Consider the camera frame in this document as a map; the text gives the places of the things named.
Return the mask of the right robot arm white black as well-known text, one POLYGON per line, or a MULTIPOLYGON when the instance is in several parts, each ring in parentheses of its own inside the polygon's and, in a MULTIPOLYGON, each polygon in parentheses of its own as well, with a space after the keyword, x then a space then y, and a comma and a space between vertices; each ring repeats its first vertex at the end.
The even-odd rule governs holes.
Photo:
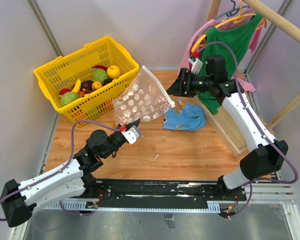
POLYGON ((245 183, 279 171, 288 152, 288 144, 284 140, 278 141, 268 131, 251 108, 244 91, 234 79, 228 78, 223 56, 208 56, 205 65, 205 76, 182 68, 166 92, 188 98, 193 98, 197 92, 209 92, 238 126, 249 153, 240 161, 237 169, 217 180, 217 196, 228 200, 245 183))

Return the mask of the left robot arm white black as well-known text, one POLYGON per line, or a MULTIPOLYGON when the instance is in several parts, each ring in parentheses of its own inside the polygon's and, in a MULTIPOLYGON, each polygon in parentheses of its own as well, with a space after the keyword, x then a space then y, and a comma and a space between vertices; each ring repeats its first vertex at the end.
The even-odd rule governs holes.
POLYGON ((105 131, 110 127, 98 123, 101 129, 93 131, 77 153, 71 150, 66 162, 28 180, 7 181, 0 196, 0 222, 14 228, 53 203, 72 197, 93 197, 98 185, 92 173, 103 165, 103 159, 114 158, 122 145, 137 141, 141 136, 140 122, 137 119, 120 123, 111 128, 110 135, 105 131))

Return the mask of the yellow toy banana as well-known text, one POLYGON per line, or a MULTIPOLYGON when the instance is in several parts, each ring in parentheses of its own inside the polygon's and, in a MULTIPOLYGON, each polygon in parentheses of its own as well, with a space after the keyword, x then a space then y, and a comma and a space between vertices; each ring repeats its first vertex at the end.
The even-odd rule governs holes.
POLYGON ((75 85, 72 86, 71 92, 78 94, 81 90, 81 79, 78 78, 75 85))

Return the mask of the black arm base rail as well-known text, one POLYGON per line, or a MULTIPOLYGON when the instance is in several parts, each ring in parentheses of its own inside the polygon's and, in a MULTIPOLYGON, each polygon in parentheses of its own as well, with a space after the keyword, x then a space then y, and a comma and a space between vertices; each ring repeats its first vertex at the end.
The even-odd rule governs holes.
POLYGON ((209 201, 244 202, 242 187, 222 190, 216 181, 96 179, 95 190, 77 196, 80 200, 96 200, 103 193, 104 208, 141 210, 200 210, 209 201))

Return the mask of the clear dotted zip top bag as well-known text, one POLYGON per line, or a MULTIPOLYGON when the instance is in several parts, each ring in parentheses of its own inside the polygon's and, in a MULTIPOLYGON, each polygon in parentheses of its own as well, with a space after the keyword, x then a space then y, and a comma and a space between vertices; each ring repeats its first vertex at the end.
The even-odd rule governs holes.
POLYGON ((123 125, 155 120, 176 106, 159 79, 145 66, 112 104, 116 122, 123 125))

